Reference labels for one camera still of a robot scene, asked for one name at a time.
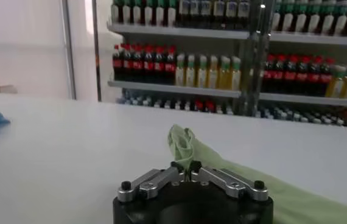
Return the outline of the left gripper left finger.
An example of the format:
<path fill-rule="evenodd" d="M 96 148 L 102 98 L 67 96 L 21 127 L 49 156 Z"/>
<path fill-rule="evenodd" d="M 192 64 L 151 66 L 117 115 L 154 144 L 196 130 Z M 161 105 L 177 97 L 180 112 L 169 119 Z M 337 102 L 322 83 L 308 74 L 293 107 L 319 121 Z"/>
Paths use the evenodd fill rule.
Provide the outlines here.
<path fill-rule="evenodd" d="M 166 169 L 152 169 L 133 181 L 123 181 L 117 190 L 117 199 L 128 203 L 135 199 L 155 198 L 165 185 L 180 183 L 185 180 L 185 176 L 184 167 L 171 162 Z"/>

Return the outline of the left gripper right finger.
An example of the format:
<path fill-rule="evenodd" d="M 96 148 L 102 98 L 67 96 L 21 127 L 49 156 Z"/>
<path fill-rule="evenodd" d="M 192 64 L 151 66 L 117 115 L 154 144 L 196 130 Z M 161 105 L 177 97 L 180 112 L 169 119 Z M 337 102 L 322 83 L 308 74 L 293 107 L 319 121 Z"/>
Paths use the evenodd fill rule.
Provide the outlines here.
<path fill-rule="evenodd" d="M 228 169 L 213 169 L 203 166 L 200 161 L 192 161 L 189 171 L 191 181 L 212 183 L 231 198 L 240 199 L 243 196 L 249 196 L 254 201 L 268 200 L 268 189 L 261 180 L 251 181 Z"/>

